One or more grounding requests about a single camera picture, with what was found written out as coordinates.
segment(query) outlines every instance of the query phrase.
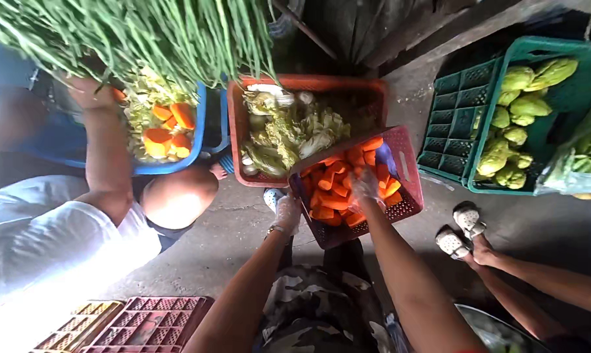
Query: white shirt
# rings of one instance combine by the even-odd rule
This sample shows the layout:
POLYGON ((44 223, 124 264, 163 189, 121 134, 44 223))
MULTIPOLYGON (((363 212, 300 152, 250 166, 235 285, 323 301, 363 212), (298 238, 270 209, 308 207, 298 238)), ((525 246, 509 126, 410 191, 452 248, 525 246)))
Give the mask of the white shirt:
POLYGON ((77 305, 160 252, 139 204, 117 228, 99 209, 73 201, 86 192, 83 179, 60 175, 0 189, 0 322, 25 336, 14 352, 32 349, 77 305))

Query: green long bean bundle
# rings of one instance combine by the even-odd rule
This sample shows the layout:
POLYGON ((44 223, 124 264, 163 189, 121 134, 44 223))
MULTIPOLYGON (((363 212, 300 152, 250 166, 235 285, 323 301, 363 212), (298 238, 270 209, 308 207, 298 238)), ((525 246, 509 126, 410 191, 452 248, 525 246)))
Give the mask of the green long bean bundle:
POLYGON ((192 91, 223 74, 274 76, 263 0, 0 0, 0 42, 52 75, 123 82, 144 66, 192 91), (87 60, 99 57, 97 71, 87 60))

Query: black shorts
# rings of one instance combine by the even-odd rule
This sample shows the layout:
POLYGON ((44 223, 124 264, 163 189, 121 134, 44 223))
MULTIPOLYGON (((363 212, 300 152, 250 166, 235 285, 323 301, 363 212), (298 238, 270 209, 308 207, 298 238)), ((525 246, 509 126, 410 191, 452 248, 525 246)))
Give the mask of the black shorts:
POLYGON ((554 336, 543 342, 551 353, 591 353, 591 343, 575 335, 554 336))
MULTIPOLYGON (((138 175, 132 178, 132 190, 134 192, 134 199, 136 202, 140 203, 140 197, 143 193, 143 190, 147 184, 149 184, 150 181, 154 180, 156 177, 157 175, 138 175)), ((150 221, 149 218, 147 219, 147 225, 158 232, 158 238, 160 239, 160 245, 162 246, 160 253, 171 247, 171 245, 180 239, 182 234, 193 228, 194 224, 195 222, 182 229, 168 229, 165 227, 160 227, 158 224, 150 221)))

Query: plastic glove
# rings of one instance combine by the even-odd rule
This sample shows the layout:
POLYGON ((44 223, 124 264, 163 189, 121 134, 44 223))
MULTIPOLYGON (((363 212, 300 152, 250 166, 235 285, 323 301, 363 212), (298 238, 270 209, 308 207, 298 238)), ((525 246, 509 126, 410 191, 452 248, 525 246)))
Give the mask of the plastic glove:
POLYGON ((354 173, 350 172, 348 176, 352 183, 352 196, 350 197, 351 204, 348 209, 352 212, 361 212, 359 203, 366 199, 376 200, 378 205, 385 211, 385 203, 378 195, 378 179, 374 176, 369 168, 363 169, 361 176, 356 178, 354 173))
POLYGON ((298 233, 300 224, 300 208, 295 203, 295 198, 288 193, 281 197, 276 204, 276 219, 273 226, 282 227, 286 236, 298 233))

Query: sandal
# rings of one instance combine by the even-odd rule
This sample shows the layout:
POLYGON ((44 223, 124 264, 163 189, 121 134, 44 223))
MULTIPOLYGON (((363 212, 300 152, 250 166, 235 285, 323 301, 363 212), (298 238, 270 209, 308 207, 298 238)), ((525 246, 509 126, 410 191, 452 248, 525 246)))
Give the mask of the sandal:
POLYGON ((266 189, 265 193, 263 194, 263 200, 265 200, 265 204, 268 205, 274 213, 276 213, 276 205, 278 204, 278 200, 284 195, 285 193, 281 189, 266 189))
POLYGON ((482 234, 487 226, 479 220, 479 211, 474 206, 464 206, 452 213, 455 223, 463 230, 468 239, 482 234))
POLYGON ((455 260, 461 260, 461 258, 470 253, 470 249, 449 228, 443 229, 438 233, 437 237, 435 237, 435 243, 444 253, 450 255, 455 260))

